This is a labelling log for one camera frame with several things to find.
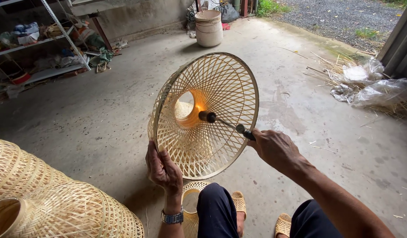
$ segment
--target person's left hand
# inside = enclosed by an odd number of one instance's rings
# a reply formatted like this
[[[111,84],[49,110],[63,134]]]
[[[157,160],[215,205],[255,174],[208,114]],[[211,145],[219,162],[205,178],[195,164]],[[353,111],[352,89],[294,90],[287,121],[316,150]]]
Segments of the person's left hand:
[[[148,145],[146,165],[148,166],[148,178],[163,187],[168,197],[182,195],[183,176],[180,168],[171,160],[165,148],[160,147],[158,154],[152,140]]]

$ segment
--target metal watch band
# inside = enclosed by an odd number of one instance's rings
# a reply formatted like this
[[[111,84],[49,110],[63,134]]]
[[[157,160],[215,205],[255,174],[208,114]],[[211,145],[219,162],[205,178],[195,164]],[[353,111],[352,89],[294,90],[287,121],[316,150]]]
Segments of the metal watch band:
[[[182,223],[184,216],[183,216],[183,205],[181,205],[181,210],[179,214],[176,215],[166,215],[164,213],[164,209],[161,211],[161,220],[166,224],[177,224]]]

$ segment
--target bamboo basket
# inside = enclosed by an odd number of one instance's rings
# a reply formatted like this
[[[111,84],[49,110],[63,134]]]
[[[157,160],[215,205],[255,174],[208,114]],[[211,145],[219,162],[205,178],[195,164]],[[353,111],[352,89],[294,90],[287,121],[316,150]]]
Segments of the bamboo basket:
[[[0,198],[23,197],[50,183],[71,180],[16,144],[0,140]]]
[[[183,195],[181,196],[181,203],[183,203],[184,198],[195,192],[201,192],[209,182],[205,181],[193,181],[186,184],[183,187]],[[197,238],[197,229],[199,227],[199,217],[197,216],[197,212],[188,212],[186,210],[183,211],[184,220],[182,223],[184,237],[185,238]]]
[[[179,102],[190,92],[194,104]],[[181,66],[165,82],[148,122],[148,137],[163,145],[184,179],[204,180],[228,168],[246,147],[246,139],[224,124],[203,122],[212,111],[233,125],[252,129],[259,109],[253,73],[237,56],[203,55]]]
[[[24,198],[0,199],[0,238],[142,238],[124,205],[80,181],[56,182]]]

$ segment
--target beige sandal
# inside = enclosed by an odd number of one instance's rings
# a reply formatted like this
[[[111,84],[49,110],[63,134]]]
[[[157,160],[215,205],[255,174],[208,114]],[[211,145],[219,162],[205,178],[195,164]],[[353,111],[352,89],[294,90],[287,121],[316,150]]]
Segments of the beige sandal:
[[[243,193],[236,191],[231,195],[234,206],[236,207],[236,212],[244,212],[244,220],[246,220],[246,204],[244,203]]]
[[[277,234],[283,234],[287,237],[290,237],[290,228],[291,228],[291,217],[288,214],[282,213],[277,219],[275,224],[275,235],[274,238],[277,238]]]

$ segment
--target bamboo lampshade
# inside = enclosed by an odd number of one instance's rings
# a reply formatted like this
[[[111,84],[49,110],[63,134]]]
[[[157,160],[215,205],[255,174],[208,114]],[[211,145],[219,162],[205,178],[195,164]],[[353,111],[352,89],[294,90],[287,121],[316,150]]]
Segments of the bamboo lampshade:
[[[205,181],[193,181],[186,184],[183,187],[183,195],[181,196],[181,203],[183,203],[184,198],[195,192],[201,192],[209,182]],[[184,237],[185,238],[196,238],[197,237],[197,229],[199,227],[199,217],[197,216],[197,212],[188,212],[186,210],[183,211],[184,221],[182,223]]]
[[[0,198],[22,197],[47,184],[70,180],[16,144],[0,140]]]
[[[0,199],[0,238],[142,238],[135,214],[94,186],[57,182]]]
[[[193,104],[179,98],[190,92]],[[148,136],[163,145],[183,178],[204,180],[225,170],[246,146],[243,135],[226,125],[201,121],[211,111],[233,125],[252,129],[259,94],[253,73],[237,56],[225,52],[203,55],[181,66],[159,91]]]

